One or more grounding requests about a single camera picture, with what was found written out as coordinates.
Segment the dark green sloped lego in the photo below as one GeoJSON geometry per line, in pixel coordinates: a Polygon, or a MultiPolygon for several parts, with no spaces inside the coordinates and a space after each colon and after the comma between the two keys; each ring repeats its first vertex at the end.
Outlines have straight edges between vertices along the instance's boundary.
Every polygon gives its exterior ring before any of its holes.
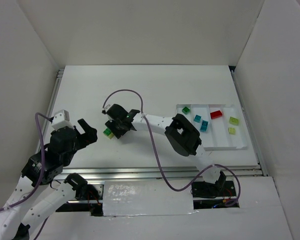
{"type": "Polygon", "coordinates": [[[190,108],[188,108],[187,106],[185,106],[183,109],[182,109],[182,112],[187,115],[190,113],[190,108]]]}

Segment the blue rounded lego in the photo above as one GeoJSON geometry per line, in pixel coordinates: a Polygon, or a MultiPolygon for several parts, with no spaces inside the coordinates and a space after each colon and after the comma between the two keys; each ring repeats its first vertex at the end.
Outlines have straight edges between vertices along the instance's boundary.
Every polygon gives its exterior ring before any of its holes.
{"type": "Polygon", "coordinates": [[[201,132],[206,132],[208,128],[208,121],[202,120],[201,122],[201,127],[200,127],[200,131],[201,132]]]}

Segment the red lego brick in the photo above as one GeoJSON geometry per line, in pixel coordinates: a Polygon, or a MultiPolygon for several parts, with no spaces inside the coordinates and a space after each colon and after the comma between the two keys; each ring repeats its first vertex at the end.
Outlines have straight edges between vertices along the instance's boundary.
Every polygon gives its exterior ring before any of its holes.
{"type": "Polygon", "coordinates": [[[216,118],[220,118],[223,116],[223,113],[222,111],[220,110],[217,110],[217,111],[213,111],[210,113],[210,118],[213,120],[213,119],[216,119],[216,118]]]}

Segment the pale yellow rounded lego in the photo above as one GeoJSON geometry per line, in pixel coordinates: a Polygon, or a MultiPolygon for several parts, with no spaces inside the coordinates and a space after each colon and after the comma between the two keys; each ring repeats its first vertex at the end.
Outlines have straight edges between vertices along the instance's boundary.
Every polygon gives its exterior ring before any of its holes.
{"type": "Polygon", "coordinates": [[[231,116],[229,118],[229,123],[231,125],[238,126],[239,125],[239,119],[231,116]]]}

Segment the cyan small lego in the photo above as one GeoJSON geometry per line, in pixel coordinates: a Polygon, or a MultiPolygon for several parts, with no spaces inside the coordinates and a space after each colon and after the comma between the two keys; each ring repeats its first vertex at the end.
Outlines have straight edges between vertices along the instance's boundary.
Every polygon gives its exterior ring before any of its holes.
{"type": "Polygon", "coordinates": [[[194,122],[200,123],[201,122],[201,116],[200,115],[196,115],[193,119],[194,122]]]}

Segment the pale yellow square lego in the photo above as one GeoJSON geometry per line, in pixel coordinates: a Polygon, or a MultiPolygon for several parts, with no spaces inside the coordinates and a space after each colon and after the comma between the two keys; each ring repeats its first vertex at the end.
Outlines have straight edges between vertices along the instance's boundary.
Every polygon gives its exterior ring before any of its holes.
{"type": "Polygon", "coordinates": [[[235,129],[235,128],[232,128],[232,127],[229,127],[229,128],[228,128],[228,133],[229,133],[230,135],[236,135],[236,129],[235,129]]]}

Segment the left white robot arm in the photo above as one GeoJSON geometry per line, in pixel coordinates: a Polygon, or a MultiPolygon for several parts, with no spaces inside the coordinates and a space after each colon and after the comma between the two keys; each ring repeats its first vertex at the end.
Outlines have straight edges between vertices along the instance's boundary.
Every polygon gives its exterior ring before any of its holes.
{"type": "Polygon", "coordinates": [[[84,130],[64,126],[52,131],[50,142],[31,156],[22,170],[12,195],[0,209],[0,240],[26,240],[40,223],[72,199],[85,200],[91,185],[78,173],[69,174],[45,199],[35,204],[38,196],[52,183],[74,154],[97,141],[97,130],[84,119],[78,120],[84,130]]]}

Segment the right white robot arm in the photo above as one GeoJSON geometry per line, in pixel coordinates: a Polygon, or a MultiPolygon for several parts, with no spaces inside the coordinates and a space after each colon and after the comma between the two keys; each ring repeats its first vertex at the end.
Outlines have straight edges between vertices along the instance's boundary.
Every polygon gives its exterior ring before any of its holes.
{"type": "Polygon", "coordinates": [[[149,131],[152,144],[154,134],[167,137],[173,150],[183,157],[187,157],[201,173],[209,191],[221,192],[226,176],[205,151],[200,132],[183,115],[162,117],[145,114],[132,109],[129,112],[122,106],[113,104],[102,109],[102,114],[108,116],[105,126],[119,139],[129,131],[149,131]]]}

